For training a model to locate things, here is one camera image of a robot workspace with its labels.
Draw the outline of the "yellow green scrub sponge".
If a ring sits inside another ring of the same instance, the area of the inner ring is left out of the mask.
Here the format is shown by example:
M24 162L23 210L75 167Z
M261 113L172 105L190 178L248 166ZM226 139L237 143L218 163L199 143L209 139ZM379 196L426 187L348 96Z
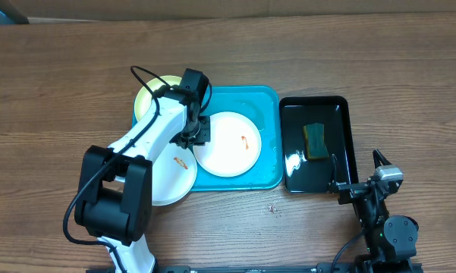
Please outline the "yellow green scrub sponge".
M324 124L314 123L305 125L303 127L303 136L305 139L308 159L319 160L329 157L329 153L325 145Z

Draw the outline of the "white plate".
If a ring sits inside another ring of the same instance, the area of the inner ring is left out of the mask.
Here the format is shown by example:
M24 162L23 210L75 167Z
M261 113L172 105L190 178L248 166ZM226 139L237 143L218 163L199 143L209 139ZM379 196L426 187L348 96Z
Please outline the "white plate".
M262 140L256 125L235 112L210 117L210 141L194 146L200 166L215 176L235 177L249 171L258 160Z
M189 149L167 144L153 162L151 184L144 199L147 205L168 206L183 199L197 178L197 160Z

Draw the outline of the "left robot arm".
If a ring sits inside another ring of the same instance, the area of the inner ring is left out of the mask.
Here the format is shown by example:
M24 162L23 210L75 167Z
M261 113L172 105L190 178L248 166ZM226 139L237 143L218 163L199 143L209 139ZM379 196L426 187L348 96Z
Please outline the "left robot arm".
M85 152L77 194L64 214L64 236L78 245L104 246L114 263L111 272L158 270L144 234L153 164L169 144L187 149L211 139L209 117L202 114L212 97L209 78L188 68L180 83L161 83L147 90L153 104L130 131L107 148Z

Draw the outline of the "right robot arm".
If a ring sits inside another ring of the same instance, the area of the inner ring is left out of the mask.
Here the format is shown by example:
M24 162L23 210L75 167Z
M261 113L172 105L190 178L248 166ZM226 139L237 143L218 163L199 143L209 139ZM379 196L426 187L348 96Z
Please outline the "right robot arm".
M333 180L329 191L338 194L340 205L351 204L360 222L361 232L337 252L330 272L422 272L420 263L411 258L417 254L419 225L411 217L391 216L385 199L398 192L404 175L378 149L373 150L374 174L363 183L348 184ZM366 242L368 253L352 263L340 263L344 251L359 239Z

